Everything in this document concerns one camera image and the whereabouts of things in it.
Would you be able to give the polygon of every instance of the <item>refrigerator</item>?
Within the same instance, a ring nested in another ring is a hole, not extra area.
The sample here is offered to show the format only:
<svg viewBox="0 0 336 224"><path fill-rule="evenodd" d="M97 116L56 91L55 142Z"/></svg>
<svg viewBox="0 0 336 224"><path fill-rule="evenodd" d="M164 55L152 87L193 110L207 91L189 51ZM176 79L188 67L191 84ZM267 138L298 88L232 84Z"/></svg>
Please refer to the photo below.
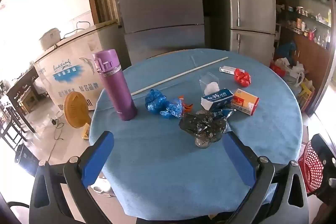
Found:
<svg viewBox="0 0 336 224"><path fill-rule="evenodd" d="M275 0L205 0L211 47L269 66L274 54Z"/></svg>
<svg viewBox="0 0 336 224"><path fill-rule="evenodd" d="M132 64L205 46L202 0L118 0L118 5Z"/></svg>
<svg viewBox="0 0 336 224"><path fill-rule="evenodd" d="M123 70L131 65L122 29L107 21L62 39L38 57L34 66L54 104L63 110L66 96L78 91L89 110L94 110L104 87L92 54L111 48L117 51Z"/></svg>

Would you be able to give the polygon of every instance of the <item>dolphin logo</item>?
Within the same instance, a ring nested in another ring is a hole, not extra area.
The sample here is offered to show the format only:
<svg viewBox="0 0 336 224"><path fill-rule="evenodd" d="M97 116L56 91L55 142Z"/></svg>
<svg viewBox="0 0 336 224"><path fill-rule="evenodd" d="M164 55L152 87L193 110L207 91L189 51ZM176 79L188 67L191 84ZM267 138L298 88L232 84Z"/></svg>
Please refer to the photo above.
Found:
<svg viewBox="0 0 336 224"><path fill-rule="evenodd" d="M85 57L80 57L79 59L83 60L84 63L89 64L89 66L91 67L92 73L95 74L95 69L93 68L91 59L87 59Z"/></svg>

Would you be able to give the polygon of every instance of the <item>black trash bin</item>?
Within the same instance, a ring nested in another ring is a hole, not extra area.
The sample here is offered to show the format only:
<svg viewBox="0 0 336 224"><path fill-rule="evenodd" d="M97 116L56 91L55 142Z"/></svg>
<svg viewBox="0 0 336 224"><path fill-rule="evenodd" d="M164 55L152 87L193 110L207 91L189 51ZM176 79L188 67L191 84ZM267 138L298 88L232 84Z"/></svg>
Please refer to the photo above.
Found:
<svg viewBox="0 0 336 224"><path fill-rule="evenodd" d="M23 143L17 147L15 152L15 163L19 164L32 176L36 175L37 168L39 167L39 160Z"/></svg>

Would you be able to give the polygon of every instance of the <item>silver band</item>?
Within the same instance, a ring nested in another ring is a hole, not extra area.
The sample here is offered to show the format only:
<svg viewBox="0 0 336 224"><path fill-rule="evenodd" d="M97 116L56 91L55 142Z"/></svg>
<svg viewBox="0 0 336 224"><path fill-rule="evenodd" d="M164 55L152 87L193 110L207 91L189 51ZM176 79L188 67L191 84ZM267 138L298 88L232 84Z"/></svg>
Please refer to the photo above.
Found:
<svg viewBox="0 0 336 224"><path fill-rule="evenodd" d="M102 75L103 77L108 77L108 76L111 76L117 73L119 70L121 70L121 65L119 65L118 67L115 67L113 70L110 70L108 72L103 72Z"/></svg>

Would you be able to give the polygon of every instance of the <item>thermos lid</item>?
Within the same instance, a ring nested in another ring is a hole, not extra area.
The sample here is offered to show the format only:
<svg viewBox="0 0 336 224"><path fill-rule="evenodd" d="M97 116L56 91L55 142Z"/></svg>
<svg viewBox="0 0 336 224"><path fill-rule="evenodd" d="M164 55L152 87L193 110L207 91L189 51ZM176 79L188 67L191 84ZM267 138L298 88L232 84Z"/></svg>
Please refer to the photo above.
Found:
<svg viewBox="0 0 336 224"><path fill-rule="evenodd" d="M120 65L116 50L96 52L92 55L98 72L108 72Z"/></svg>

